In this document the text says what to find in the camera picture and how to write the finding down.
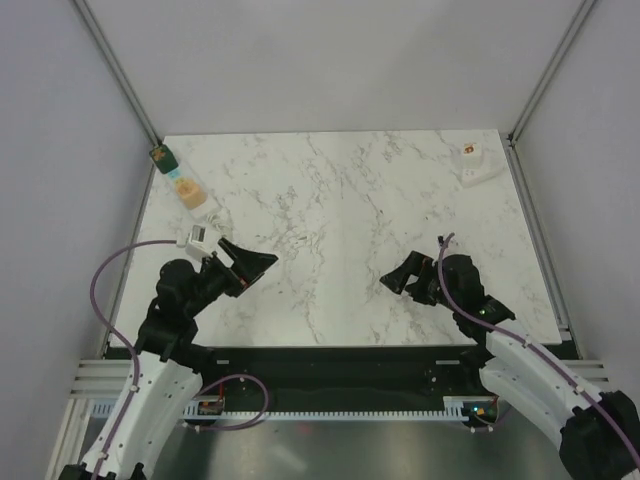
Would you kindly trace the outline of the white cube plug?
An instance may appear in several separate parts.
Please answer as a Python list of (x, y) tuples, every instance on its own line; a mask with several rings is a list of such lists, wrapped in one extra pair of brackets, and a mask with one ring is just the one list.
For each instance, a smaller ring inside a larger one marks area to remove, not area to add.
[(482, 144), (478, 142), (465, 143), (460, 149), (460, 162), (463, 169), (480, 169), (484, 163)]

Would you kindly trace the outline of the dark green cube plug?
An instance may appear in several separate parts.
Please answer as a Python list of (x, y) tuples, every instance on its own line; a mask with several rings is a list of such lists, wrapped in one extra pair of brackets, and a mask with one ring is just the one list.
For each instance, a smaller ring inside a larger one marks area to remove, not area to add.
[(175, 155), (165, 144), (154, 146), (149, 151), (149, 157), (162, 175), (166, 175), (179, 167)]

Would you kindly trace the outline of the white power strip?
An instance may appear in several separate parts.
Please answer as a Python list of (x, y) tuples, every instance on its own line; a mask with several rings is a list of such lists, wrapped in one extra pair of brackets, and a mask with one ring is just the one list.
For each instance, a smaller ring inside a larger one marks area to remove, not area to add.
[(174, 197), (194, 220), (205, 221), (220, 212), (221, 207), (208, 187), (189, 168), (178, 166), (162, 177)]

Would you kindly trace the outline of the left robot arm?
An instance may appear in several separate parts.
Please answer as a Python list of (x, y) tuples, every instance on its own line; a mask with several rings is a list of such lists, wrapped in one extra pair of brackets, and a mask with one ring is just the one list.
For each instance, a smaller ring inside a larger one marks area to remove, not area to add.
[(132, 365), (108, 420), (93, 446), (62, 479), (149, 479), (188, 403), (219, 382), (212, 349), (194, 344), (196, 316), (226, 295), (238, 298), (272, 267), (274, 254), (243, 249), (226, 238), (198, 267), (186, 259), (159, 270), (135, 343)]

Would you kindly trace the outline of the beige cube plug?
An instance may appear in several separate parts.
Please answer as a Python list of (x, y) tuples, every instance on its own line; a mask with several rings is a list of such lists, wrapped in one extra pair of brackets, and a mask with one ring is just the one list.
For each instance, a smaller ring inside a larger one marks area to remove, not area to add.
[(182, 202), (188, 210), (198, 208), (200, 205), (206, 202), (207, 194), (202, 188), (191, 179), (178, 182), (176, 184), (176, 192)]

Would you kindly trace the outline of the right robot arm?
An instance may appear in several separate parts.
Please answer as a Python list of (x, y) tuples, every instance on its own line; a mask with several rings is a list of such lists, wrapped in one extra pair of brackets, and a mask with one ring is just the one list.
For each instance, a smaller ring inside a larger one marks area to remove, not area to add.
[(639, 414), (622, 391), (604, 391), (535, 342), (503, 303), (487, 294), (468, 255), (432, 259), (413, 251), (382, 285), (416, 303), (449, 309), (484, 349), (458, 368), (467, 392), (505, 400), (557, 448), (574, 479), (622, 479), (639, 468)]

